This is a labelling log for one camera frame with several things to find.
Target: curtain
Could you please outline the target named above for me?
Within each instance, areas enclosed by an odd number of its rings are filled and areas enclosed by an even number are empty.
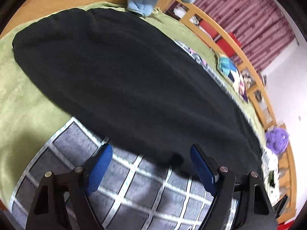
[[[194,4],[236,36],[257,71],[266,68],[295,39],[273,0],[195,0]],[[232,59],[241,62],[238,56]]]

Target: black fabric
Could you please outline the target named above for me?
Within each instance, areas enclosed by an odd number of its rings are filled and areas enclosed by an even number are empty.
[[[62,11],[19,32],[13,51],[34,84],[98,136],[190,174],[189,150],[198,143],[219,165],[262,176],[258,139],[239,108],[136,15]]]

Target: checkered fabric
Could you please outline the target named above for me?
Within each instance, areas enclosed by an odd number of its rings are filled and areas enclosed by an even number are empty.
[[[11,198],[10,211],[25,228],[39,181],[46,171],[66,173],[96,154],[103,140],[71,118],[41,148],[21,176]],[[70,202],[64,195],[74,230],[79,229]],[[175,173],[113,147],[113,158],[91,204],[107,230],[198,229],[213,197],[194,177]],[[233,200],[226,230],[231,228],[237,201]]]

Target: green blanket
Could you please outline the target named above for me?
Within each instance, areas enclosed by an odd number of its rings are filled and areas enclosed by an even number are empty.
[[[119,5],[99,2],[79,7],[111,8],[126,11]],[[214,53],[185,25],[155,10],[141,19],[160,29],[171,39],[179,40],[196,51],[216,70]],[[17,26],[0,40],[0,199],[8,207],[11,194],[24,169],[71,116],[50,102],[23,73],[13,57],[15,35],[40,19]],[[220,76],[250,118],[255,133],[265,146],[264,131],[251,103],[243,103],[233,88]]]

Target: metal screw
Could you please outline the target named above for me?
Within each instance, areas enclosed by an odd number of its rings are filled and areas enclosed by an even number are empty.
[[[52,172],[51,171],[47,171],[46,173],[45,173],[45,177],[50,177],[52,175]]]
[[[75,168],[75,172],[76,173],[80,173],[83,170],[83,168],[81,166],[78,166]]]
[[[251,176],[256,178],[256,177],[258,177],[258,174],[257,174],[257,172],[252,171],[252,172],[251,172]]]
[[[226,172],[228,172],[228,168],[226,166],[221,166],[220,171],[226,173]]]

